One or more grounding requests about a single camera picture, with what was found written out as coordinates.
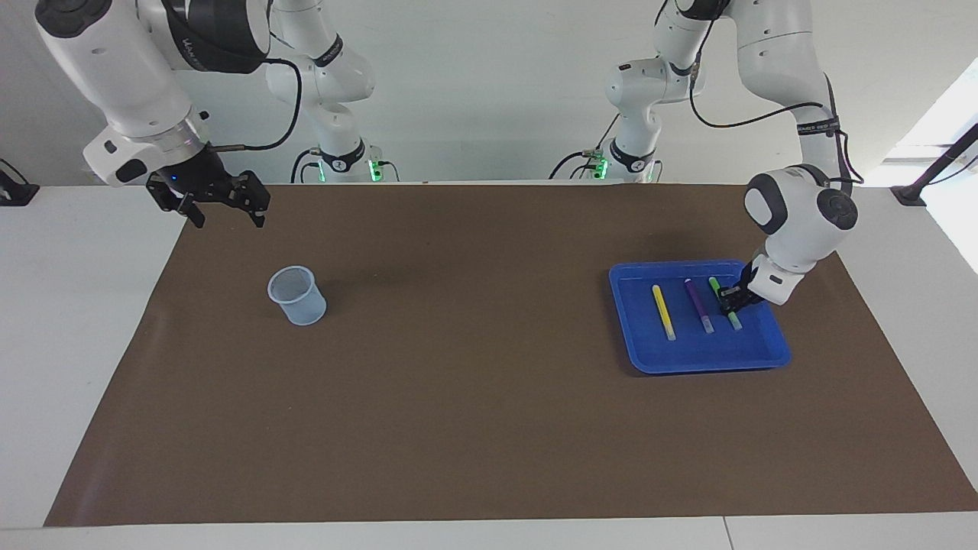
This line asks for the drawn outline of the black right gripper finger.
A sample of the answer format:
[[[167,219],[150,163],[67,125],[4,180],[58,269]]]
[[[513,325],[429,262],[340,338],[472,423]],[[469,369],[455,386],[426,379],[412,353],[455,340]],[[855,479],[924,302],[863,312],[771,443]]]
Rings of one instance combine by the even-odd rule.
[[[147,179],[147,191],[164,212],[175,212],[185,217],[196,228],[203,228],[206,217],[200,210],[196,198],[191,192],[179,195],[174,192],[160,176],[154,174]]]
[[[247,213],[256,228],[265,226],[270,193],[255,172],[231,178],[231,207]]]

